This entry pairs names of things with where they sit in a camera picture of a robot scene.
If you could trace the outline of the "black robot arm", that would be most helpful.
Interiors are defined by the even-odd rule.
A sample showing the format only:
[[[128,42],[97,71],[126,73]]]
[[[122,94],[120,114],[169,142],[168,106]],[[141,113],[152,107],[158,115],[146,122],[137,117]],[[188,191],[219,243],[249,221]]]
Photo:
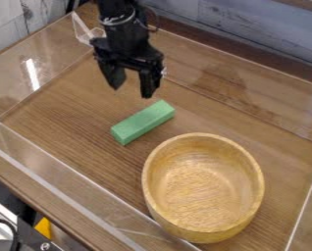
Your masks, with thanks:
[[[105,37],[91,39],[94,58],[109,86],[117,90],[129,69],[140,75],[141,95],[153,97],[162,79],[164,54],[150,43],[146,8],[140,0],[97,0]]]

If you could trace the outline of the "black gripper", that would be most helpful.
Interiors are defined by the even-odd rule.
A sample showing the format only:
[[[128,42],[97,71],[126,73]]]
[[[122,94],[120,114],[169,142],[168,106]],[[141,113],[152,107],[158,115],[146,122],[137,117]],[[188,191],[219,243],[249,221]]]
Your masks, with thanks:
[[[107,84],[117,90],[126,80],[125,69],[140,71],[141,94],[150,99],[161,84],[164,54],[150,43],[149,27],[134,19],[103,28],[105,37],[93,38],[91,46]]]

